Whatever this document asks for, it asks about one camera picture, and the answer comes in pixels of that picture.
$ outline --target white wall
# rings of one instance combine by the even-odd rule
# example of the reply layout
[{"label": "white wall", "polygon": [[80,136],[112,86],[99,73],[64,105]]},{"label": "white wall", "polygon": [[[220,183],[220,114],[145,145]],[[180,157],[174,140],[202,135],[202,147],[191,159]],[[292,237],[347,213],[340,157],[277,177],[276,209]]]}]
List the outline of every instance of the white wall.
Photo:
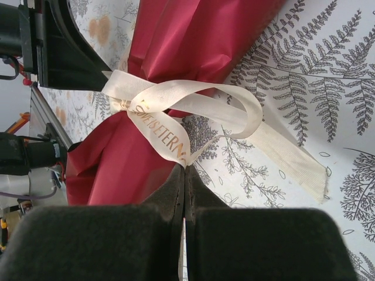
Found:
[{"label": "white wall", "polygon": [[[18,6],[19,0],[0,0],[1,3]],[[0,60],[0,75],[14,75],[11,66],[3,64]],[[29,87],[22,84],[23,76],[19,75],[15,80],[0,80],[0,132],[4,132],[20,116],[20,113],[30,111]],[[17,135],[29,135],[29,124],[22,127]]]}]

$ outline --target cream satin ribbon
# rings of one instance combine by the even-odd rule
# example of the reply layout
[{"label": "cream satin ribbon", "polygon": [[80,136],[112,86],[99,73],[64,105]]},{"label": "cream satin ribbon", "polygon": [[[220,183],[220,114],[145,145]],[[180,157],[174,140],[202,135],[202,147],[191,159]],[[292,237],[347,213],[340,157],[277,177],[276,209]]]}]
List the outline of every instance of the cream satin ribbon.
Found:
[{"label": "cream satin ribbon", "polygon": [[[262,122],[260,103],[244,88],[189,80],[154,84],[119,70],[105,75],[109,80],[103,93],[110,97],[111,112],[127,111],[134,125],[164,159],[186,167],[218,138],[246,139],[261,149],[314,199],[318,202],[323,200],[326,169]],[[209,88],[216,88],[237,98],[246,112],[196,94]],[[163,112],[168,108],[205,116],[241,131],[231,135],[218,135],[191,155],[188,134],[179,122]]]}]

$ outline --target botanical print paper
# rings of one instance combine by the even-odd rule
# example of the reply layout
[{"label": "botanical print paper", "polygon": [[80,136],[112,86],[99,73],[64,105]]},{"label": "botanical print paper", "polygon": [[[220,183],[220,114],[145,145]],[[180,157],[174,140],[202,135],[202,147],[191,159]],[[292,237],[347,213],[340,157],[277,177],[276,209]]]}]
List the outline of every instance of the botanical print paper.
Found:
[{"label": "botanical print paper", "polygon": [[[137,1],[70,2],[83,36],[117,68],[130,43]],[[326,211],[360,280],[375,280],[374,25],[372,0],[288,0],[226,81],[254,93],[264,121],[326,166],[323,204],[245,141],[220,139],[195,163],[207,186],[231,207]],[[73,142],[109,116],[100,93],[42,91]],[[227,95],[217,98],[238,105]],[[183,123],[192,151],[231,131],[201,116]]]}]

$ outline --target metal bar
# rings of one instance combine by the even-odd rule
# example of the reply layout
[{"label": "metal bar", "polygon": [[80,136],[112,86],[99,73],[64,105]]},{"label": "metal bar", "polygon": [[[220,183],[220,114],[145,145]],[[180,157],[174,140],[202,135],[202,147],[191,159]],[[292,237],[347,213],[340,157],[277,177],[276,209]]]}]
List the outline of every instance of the metal bar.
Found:
[{"label": "metal bar", "polygon": [[31,88],[31,107],[37,112],[38,120],[44,125],[46,125],[47,123],[51,123],[56,132],[61,137],[64,146],[68,149],[69,147],[71,147],[73,142],[62,127],[60,121],[53,113],[51,107],[48,105],[38,87],[32,86]]}]

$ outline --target red gift bag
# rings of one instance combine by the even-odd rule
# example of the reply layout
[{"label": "red gift bag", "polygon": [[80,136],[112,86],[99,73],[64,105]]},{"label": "red gift bag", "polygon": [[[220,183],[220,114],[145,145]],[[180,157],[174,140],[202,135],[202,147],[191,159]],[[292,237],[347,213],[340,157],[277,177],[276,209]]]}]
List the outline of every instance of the red gift bag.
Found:
[{"label": "red gift bag", "polygon": [[[222,83],[284,2],[141,0],[128,71],[155,83]],[[168,114],[183,116],[174,110]],[[127,113],[119,112],[69,152],[68,202],[139,203],[173,166],[154,151]]]}]

